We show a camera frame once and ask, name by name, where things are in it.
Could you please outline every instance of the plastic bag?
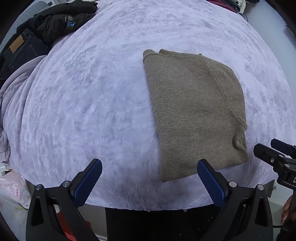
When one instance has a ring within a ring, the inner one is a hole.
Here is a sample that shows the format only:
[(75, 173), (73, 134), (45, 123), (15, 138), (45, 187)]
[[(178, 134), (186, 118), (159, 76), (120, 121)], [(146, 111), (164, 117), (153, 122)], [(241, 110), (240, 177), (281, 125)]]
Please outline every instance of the plastic bag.
[(28, 191), (26, 180), (16, 171), (12, 170), (5, 176), (0, 177), (0, 195), (1, 194), (7, 195), (25, 209), (29, 209), (31, 195)]
[(11, 198), (0, 194), (0, 212), (18, 240), (25, 241), (28, 211)]

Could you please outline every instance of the leather patch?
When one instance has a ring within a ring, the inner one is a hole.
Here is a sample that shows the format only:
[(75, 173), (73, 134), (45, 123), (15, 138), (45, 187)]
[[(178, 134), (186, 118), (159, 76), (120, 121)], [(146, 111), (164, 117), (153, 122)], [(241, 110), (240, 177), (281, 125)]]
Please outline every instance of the leather patch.
[(16, 38), (16, 40), (13, 41), (13, 43), (9, 46), (11, 52), (14, 53), (14, 52), (18, 49), (18, 47), (21, 46), (21, 44), (22, 44), (23, 42), (24, 42), (24, 39), (22, 38), (22, 36), (21, 36), (21, 35), (18, 36), (18, 37)]

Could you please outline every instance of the blue gripper pad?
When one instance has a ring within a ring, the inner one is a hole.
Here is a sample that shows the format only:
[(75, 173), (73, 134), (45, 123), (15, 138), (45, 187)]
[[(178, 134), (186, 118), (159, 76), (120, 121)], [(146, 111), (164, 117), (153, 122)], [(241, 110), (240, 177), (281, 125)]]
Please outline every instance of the blue gripper pad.
[(77, 177), (81, 177), (82, 179), (79, 183), (77, 183), (76, 188), (74, 186), (75, 189), (72, 193), (73, 203), (76, 208), (81, 207), (85, 204), (94, 185), (101, 176), (102, 170), (102, 162), (99, 159), (93, 159), (83, 172), (79, 172), (77, 174)]
[(270, 146), (273, 149), (276, 149), (281, 153), (284, 153), (285, 155), (288, 155), (288, 156), (293, 155), (293, 148), (291, 147), (291, 145), (284, 143), (282, 141), (279, 141), (277, 139), (272, 139), (270, 142)]
[(224, 208), (229, 191), (224, 176), (216, 172), (205, 159), (198, 162), (197, 173), (214, 204), (221, 209)]

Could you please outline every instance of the plush blanket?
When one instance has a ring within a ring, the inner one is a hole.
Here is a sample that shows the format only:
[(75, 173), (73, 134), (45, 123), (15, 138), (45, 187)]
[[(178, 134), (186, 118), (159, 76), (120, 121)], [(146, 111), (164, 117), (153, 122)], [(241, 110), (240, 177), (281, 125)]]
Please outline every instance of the plush blanket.
[(142, 56), (161, 48), (201, 53), (233, 69), (245, 98), (250, 159), (221, 173), (248, 187), (276, 178), (252, 150), (272, 138), (296, 142), (284, 73), (240, 15), (205, 0), (99, 1), (93, 19), (47, 56), (20, 67), (0, 90), (1, 161), (33, 184), (52, 187), (98, 158), (103, 173), (87, 200), (93, 205), (169, 210), (210, 204), (197, 174), (166, 183), (159, 178)]

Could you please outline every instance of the brown sweater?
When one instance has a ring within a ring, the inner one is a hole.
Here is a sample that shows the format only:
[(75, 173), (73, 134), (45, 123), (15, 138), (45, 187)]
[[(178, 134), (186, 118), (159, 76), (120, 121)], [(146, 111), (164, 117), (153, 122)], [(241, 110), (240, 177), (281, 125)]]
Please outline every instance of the brown sweater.
[(194, 54), (146, 50), (143, 61), (160, 143), (163, 182), (248, 160), (244, 96), (226, 65)]

